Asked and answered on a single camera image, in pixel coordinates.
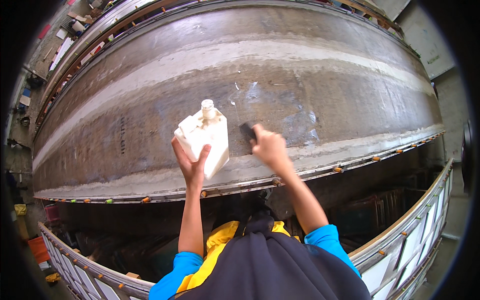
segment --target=curved metal frame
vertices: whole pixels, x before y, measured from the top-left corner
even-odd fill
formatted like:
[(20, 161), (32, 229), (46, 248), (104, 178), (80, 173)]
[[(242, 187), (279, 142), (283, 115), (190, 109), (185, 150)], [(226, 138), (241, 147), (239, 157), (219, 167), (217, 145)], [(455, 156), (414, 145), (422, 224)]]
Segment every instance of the curved metal frame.
[[(349, 254), (350, 260), (353, 262), (355, 267), (360, 270), (360, 273), (365, 271), (364, 266), (372, 265), (378, 262), (379, 259), (382, 259), (389, 254), (389, 250), (382, 251), (382, 249), (385, 249), (389, 244), (392, 243), (402, 243), (403, 239), (406, 238), (405, 235), (408, 235), (406, 232), (411, 232), (412, 228), (417, 226), (417, 224), (414, 224), (416, 221), (418, 221), (417, 219), (419, 217), (425, 217), (428, 206), (439, 200), (437, 193), (440, 194), (439, 191), (445, 189), (444, 199), (442, 199), (444, 205), (440, 212), (441, 217), (439, 216), (437, 221), (434, 223), (436, 226), (441, 226), (441, 228), (443, 227), (444, 216), (446, 215), (448, 209), (448, 200), (451, 192), (452, 162), (452, 159), (448, 161), (447, 165), (438, 175), (437, 179), (430, 186), (430, 188), (398, 221), (396, 221), (392, 226), (375, 237), (373, 240)], [(38, 226), (47, 246), (50, 260), (52, 261), (54, 267), (62, 274), (62, 277), (65, 278), (64, 274), (71, 272), (71, 270), (65, 267), (65, 261), (63, 261), (64, 259), (62, 260), (61, 257), (59, 258), (57, 252), (61, 255), (65, 255), (65, 258), (68, 258), (73, 265), (77, 265), (79, 268), (84, 269), (91, 281), (93, 281), (92, 278), (101, 280), (103, 283), (112, 287), (117, 294), (122, 294), (125, 297), (133, 296), (143, 299), (148, 298), (148, 291), (153, 286), (153, 282), (132, 278), (90, 261), (62, 242), (41, 222), (38, 223)], [(431, 229), (430, 234), (435, 234), (435, 232), (436, 230)], [(428, 270), (428, 267), (433, 262), (434, 256), (436, 255), (436, 251), (438, 249), (438, 244), (441, 240), (440, 233), (441, 230), (438, 231), (438, 236), (432, 242), (432, 248), (428, 251), (428, 255), (426, 255), (423, 259), (424, 261), (422, 263), (418, 263), (414, 272), (412, 272), (412, 275), (409, 276), (409, 279), (406, 280), (404, 284), (397, 284), (396, 288), (389, 292), (388, 299), (402, 299), (407, 294), (411, 294), (412, 289), (414, 289), (416, 286), (415, 283), (418, 282), (419, 278), (424, 276), (425, 272)], [(421, 251), (421, 249), (422, 247), (418, 248), (417, 251), (412, 254), (412, 257), (414, 257), (419, 250)], [(384, 278), (381, 285), (375, 289), (372, 294), (379, 291), (392, 280), (397, 282), (405, 267), (406, 266), (397, 268), (393, 271), (391, 276)], [(66, 281), (67, 283), (73, 285), (73, 283), (70, 282), (70, 279)], [(83, 289), (86, 288), (86, 285), (82, 282), (78, 283), (78, 285)], [(71, 286), (71, 288), (81, 294), (81, 291), (78, 290), (78, 287)]]

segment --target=person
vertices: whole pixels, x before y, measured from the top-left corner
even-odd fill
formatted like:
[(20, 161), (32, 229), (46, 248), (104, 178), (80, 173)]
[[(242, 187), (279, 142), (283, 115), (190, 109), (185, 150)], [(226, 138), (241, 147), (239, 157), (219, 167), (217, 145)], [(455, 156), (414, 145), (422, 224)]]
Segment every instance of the person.
[(285, 183), (305, 244), (255, 197), (248, 218), (230, 220), (209, 235), (204, 258), (200, 193), (205, 145), (197, 162), (171, 141), (186, 182), (186, 200), (173, 271), (150, 289), (150, 300), (165, 299), (369, 299), (367, 287), (338, 240), (319, 202), (296, 174), (280, 134), (253, 126), (252, 153)]

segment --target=red object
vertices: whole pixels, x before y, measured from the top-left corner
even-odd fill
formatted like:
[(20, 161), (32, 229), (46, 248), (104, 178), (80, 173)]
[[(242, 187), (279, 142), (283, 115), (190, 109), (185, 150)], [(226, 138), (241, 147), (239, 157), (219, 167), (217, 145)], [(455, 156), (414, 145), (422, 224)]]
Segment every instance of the red object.
[(40, 34), (38, 35), (38, 38), (40, 39), (44, 38), (45, 35), (47, 34), (47, 31), (50, 29), (50, 27), (52, 27), (50, 24), (45, 25), (45, 27), (43, 27), (42, 32), (40, 32)]
[(32, 250), (33, 256), (35, 257), (36, 263), (41, 264), (50, 259), (50, 256), (47, 252), (47, 247), (43, 241), (43, 237), (32, 239), (28, 241), (28, 246)]
[(45, 213), (49, 222), (60, 220), (59, 208), (56, 205), (45, 207)]

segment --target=white plastic bottle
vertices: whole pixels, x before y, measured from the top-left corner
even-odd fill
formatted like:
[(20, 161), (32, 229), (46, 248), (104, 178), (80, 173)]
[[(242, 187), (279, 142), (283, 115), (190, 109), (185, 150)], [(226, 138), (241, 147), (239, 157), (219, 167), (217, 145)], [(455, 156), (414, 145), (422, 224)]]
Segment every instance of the white plastic bottle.
[(202, 101), (202, 109), (180, 122), (174, 132), (180, 145), (192, 161), (197, 161), (206, 144), (212, 149), (205, 161), (205, 178), (211, 179), (230, 159), (228, 156), (227, 118), (213, 105)]

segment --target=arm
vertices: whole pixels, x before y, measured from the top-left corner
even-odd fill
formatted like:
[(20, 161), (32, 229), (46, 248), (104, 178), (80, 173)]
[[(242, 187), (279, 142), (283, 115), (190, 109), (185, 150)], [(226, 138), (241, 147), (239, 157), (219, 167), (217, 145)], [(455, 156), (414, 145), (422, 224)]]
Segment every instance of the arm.
[(309, 234), (328, 225), (317, 198), (295, 173), (287, 155), (285, 139), (280, 134), (266, 131), (260, 124), (254, 125), (253, 130), (257, 141), (251, 140), (252, 152), (283, 179), (303, 231)]
[(253, 146), (252, 152), (283, 179), (297, 219), (307, 234), (305, 243), (318, 246), (335, 255), (360, 276), (340, 245), (336, 226), (328, 224), (317, 198), (295, 173), (293, 163), (287, 155), (285, 139), (280, 134), (264, 130), (260, 124), (254, 125), (253, 130), (257, 141), (250, 141)]
[(172, 139), (172, 146), (187, 184), (185, 207), (183, 208), (180, 227), (179, 253), (191, 252), (203, 257), (204, 236), (200, 214), (200, 193), (204, 182), (205, 161), (212, 147), (208, 144), (205, 145), (198, 161), (192, 162), (183, 151), (176, 137)]

